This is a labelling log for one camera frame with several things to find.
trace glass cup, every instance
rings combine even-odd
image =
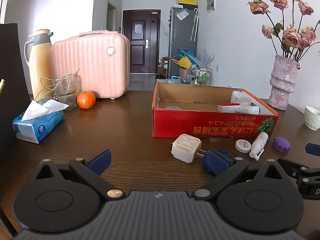
[[[68,74],[61,79],[53,81],[54,92],[60,103],[69,105],[65,110],[71,110],[77,106],[77,76]]]

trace flower vase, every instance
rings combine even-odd
[[[296,84],[299,63],[291,58],[276,55],[270,85],[272,86],[268,105],[285,111],[289,103],[289,95]]]

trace floor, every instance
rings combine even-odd
[[[130,84],[128,90],[153,91],[155,85],[155,74],[130,74]]]

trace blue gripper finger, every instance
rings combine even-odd
[[[111,164],[111,152],[105,150],[98,156],[84,163],[84,165],[95,174],[100,176]]]
[[[306,145],[306,153],[312,154],[315,156],[320,156],[320,145],[308,143]]]
[[[234,164],[233,158],[222,150],[208,150],[203,159],[203,166],[210,173],[219,176]]]

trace refrigerator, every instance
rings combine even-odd
[[[180,10],[181,8],[171,8],[168,78],[171,78],[171,76],[180,76],[179,66],[171,61],[172,57],[180,53],[177,48],[181,47],[185,49],[191,49],[195,54],[197,49],[197,40],[194,41],[194,35],[192,37],[192,41],[190,41],[196,11],[188,10],[189,15],[183,20],[180,20],[176,16],[176,13]]]

